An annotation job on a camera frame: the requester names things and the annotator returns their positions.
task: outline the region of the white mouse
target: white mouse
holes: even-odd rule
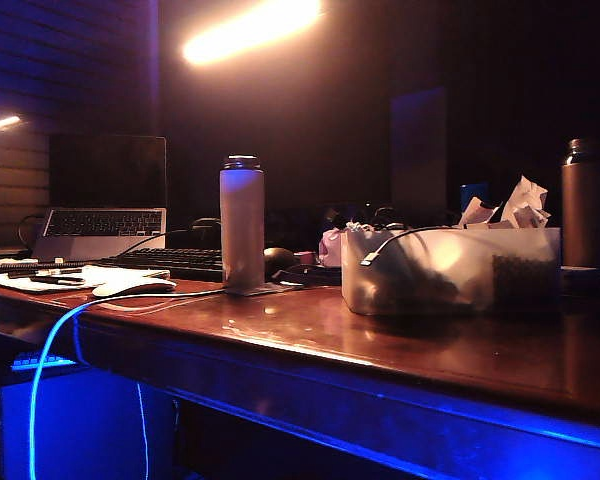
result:
[[[133,277],[124,280],[103,283],[93,289],[96,297],[113,295],[137,295],[141,293],[169,292],[176,286],[175,282],[157,277]]]

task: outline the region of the metal bottle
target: metal bottle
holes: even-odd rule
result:
[[[264,283],[264,173],[250,155],[231,155],[220,171],[224,285],[246,292]]]
[[[600,163],[584,139],[569,148],[562,165],[562,263],[600,268]]]

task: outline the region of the black mouse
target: black mouse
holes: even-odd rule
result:
[[[264,250],[264,273],[267,277],[298,263],[300,262],[293,252],[286,248],[271,247]]]

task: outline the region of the desk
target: desk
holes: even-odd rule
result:
[[[40,344],[92,299],[0,289],[0,333]],[[353,314],[338,287],[116,305],[67,324],[58,353],[416,475],[600,479],[600,300],[400,318]]]

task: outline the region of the white water bottle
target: white water bottle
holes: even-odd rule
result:
[[[264,284],[264,173],[250,155],[231,155],[220,171],[222,270],[237,293]]]

